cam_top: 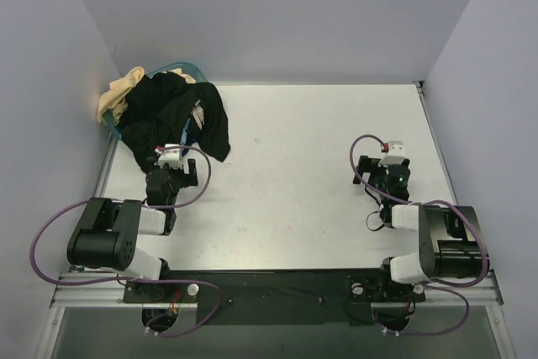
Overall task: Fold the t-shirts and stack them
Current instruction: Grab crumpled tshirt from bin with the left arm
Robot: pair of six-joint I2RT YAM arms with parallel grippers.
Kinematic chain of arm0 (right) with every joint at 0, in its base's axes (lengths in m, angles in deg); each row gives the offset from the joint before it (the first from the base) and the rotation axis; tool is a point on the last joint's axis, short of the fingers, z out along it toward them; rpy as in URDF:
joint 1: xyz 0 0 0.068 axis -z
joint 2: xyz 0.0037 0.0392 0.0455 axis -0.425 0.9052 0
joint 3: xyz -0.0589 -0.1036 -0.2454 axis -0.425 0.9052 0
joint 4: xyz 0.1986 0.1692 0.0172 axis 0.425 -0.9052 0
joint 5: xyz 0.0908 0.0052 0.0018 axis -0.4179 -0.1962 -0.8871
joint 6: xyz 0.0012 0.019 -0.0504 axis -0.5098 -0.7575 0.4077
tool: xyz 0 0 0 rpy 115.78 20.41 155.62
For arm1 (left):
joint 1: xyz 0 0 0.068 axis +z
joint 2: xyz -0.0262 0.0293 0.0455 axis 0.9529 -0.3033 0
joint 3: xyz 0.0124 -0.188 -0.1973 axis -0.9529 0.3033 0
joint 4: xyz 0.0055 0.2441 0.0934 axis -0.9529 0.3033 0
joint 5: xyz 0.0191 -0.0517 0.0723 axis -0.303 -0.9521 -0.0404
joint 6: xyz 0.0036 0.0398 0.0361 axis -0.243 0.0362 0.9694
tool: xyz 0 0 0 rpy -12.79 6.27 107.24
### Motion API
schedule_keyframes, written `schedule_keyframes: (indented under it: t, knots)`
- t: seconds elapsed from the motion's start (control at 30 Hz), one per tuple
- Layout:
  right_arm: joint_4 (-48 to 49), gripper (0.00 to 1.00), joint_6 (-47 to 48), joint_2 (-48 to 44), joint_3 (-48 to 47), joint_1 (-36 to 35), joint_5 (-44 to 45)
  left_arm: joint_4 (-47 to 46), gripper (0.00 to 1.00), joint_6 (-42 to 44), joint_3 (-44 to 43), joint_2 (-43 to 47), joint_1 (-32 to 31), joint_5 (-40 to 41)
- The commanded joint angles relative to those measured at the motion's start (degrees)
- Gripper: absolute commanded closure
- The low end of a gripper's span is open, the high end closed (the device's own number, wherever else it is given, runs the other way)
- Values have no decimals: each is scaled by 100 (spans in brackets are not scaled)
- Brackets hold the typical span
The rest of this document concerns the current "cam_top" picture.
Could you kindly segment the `black graphic t shirt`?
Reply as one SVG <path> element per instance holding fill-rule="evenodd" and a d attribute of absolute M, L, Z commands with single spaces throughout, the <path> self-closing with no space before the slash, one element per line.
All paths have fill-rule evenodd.
<path fill-rule="evenodd" d="M 183 95 L 172 98 L 156 115 L 161 124 L 156 144 L 179 144 L 187 119 L 193 117 L 196 107 L 200 107 L 203 123 L 201 128 L 196 122 L 191 124 L 193 143 L 198 143 L 200 149 L 215 160 L 224 162 L 231 150 L 229 121 L 218 89 L 209 82 L 189 84 L 184 88 Z"/>

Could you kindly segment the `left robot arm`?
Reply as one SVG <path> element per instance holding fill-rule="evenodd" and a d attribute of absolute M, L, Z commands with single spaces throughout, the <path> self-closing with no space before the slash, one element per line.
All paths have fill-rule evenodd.
<path fill-rule="evenodd" d="M 158 163 L 146 175 L 145 184 L 144 201 L 91 198 L 71 235 L 66 256 L 74 266 L 145 279 L 143 292 L 162 302 L 173 289 L 173 281 L 166 276 L 168 263 L 143 251 L 137 240 L 139 235 L 171 233 L 177 219 L 173 208 L 177 195 L 198 185 L 196 161 Z"/>

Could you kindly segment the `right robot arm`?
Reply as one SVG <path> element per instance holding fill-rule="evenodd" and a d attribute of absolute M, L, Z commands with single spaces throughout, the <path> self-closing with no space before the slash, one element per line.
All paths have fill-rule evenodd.
<path fill-rule="evenodd" d="M 360 156 L 355 184 L 377 203 L 380 225 L 374 229 L 407 231 L 414 236 L 410 252 L 389 257 L 388 269 L 375 279 L 375 289 L 385 299 L 395 299 L 405 284 L 438 281 L 460 287 L 481 282 L 489 271 L 488 253 L 480 241 L 477 215 L 470 206 L 448 206 L 441 202 L 412 203 L 408 182 L 409 159 L 389 164 L 380 158 Z"/>

